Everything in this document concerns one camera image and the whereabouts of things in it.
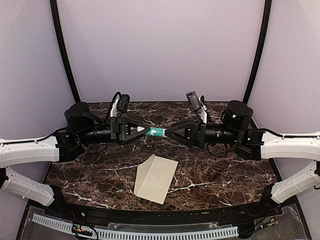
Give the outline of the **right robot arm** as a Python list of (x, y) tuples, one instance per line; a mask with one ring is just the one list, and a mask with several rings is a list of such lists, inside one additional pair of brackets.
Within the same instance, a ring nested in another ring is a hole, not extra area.
[(275, 205), (320, 184), (320, 133), (276, 133), (267, 128), (250, 129), (253, 110), (245, 103), (228, 103), (222, 123), (186, 121), (165, 130), (165, 135), (189, 148), (223, 144), (246, 160), (274, 158), (309, 159), (311, 162), (292, 176), (264, 188), (255, 213), (266, 217)]

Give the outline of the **cream paper envelope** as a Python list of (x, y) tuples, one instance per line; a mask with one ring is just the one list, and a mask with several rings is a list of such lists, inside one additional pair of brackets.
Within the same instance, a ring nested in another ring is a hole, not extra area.
[(164, 204), (178, 163), (151, 155), (137, 167), (133, 194), (160, 205)]

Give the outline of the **green white glue stick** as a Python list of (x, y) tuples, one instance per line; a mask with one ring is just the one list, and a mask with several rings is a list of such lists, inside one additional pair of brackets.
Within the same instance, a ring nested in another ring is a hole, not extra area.
[(149, 131), (144, 134), (147, 136), (166, 138), (165, 131), (165, 128), (150, 127)]

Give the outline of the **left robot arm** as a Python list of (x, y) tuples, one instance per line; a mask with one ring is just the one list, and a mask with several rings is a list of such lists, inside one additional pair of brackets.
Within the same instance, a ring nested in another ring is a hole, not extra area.
[(67, 127), (48, 136), (0, 141), (0, 189), (50, 206), (60, 218), (67, 218), (71, 213), (60, 188), (23, 176), (12, 169), (13, 165), (73, 161), (89, 144), (126, 144), (150, 131), (150, 126), (124, 116), (113, 116), (109, 122), (101, 120), (91, 113), (86, 102), (75, 103), (64, 116)]

